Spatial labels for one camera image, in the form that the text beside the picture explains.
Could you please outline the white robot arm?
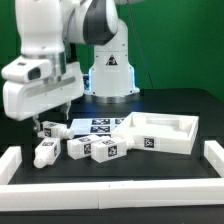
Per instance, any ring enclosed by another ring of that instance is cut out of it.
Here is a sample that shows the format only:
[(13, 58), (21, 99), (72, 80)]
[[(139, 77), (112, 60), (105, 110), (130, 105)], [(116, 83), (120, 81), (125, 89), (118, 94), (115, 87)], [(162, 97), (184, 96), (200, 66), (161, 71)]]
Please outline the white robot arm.
[(85, 96), (122, 103), (139, 94), (128, 28), (117, 6), (132, 0), (15, 0), (20, 56), (2, 69), (7, 117), (23, 121)]

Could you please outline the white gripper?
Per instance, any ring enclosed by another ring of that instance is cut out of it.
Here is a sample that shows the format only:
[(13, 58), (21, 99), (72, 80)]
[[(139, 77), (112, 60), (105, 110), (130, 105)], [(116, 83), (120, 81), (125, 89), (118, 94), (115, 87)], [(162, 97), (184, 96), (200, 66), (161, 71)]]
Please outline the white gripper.
[(65, 104), (65, 119), (69, 119), (71, 101), (81, 97), (84, 84), (79, 62), (67, 65), (67, 72), (60, 81), (34, 81), (20, 84), (6, 81), (3, 86), (5, 114), (14, 120), (22, 121), (32, 117), (34, 131), (40, 131), (38, 114)]

